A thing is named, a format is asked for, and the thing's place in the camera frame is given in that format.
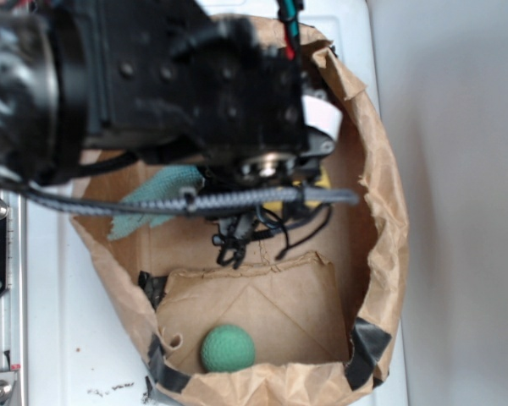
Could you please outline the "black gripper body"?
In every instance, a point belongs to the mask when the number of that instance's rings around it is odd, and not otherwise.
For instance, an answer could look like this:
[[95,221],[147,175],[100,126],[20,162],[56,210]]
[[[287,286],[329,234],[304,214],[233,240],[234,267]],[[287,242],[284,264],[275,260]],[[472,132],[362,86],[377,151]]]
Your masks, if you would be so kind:
[[298,6],[279,3],[282,48],[245,17],[194,1],[87,1],[94,48],[85,147],[209,167],[233,184],[314,182],[334,149],[306,120]]

